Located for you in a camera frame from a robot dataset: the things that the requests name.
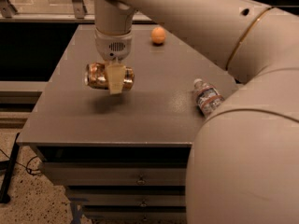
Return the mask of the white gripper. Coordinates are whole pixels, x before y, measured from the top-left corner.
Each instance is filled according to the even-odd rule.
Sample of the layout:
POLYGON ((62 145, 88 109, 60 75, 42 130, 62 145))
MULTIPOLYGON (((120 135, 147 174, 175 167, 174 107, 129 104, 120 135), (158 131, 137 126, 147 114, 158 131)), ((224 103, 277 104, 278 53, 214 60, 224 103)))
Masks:
MULTIPOLYGON (((125 59, 131 51, 132 38, 131 31, 125 35, 106 35, 98 29, 95 30, 96 49, 104 61, 125 59)), ((110 94, 122 93, 125 65, 119 62, 107 62, 105 71, 110 94)))

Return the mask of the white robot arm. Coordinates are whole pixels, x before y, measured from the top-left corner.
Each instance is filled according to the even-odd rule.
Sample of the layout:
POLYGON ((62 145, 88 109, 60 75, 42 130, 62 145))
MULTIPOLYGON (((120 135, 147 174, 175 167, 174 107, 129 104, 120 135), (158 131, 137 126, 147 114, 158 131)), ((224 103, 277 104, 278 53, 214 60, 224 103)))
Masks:
POLYGON ((118 0, 242 86, 196 135, 188 224, 299 224, 297 16, 251 0, 118 0))

